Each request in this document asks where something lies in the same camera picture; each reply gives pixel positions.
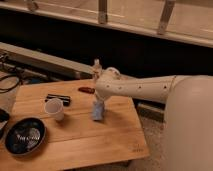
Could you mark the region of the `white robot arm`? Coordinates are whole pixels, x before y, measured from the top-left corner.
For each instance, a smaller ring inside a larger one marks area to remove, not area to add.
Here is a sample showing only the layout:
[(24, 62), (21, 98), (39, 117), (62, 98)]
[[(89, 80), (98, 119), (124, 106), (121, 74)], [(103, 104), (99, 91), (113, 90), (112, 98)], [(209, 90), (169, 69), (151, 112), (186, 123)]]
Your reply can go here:
[(213, 171), (213, 76), (124, 79), (109, 67), (95, 89), (100, 101), (125, 96), (165, 105), (163, 171)]

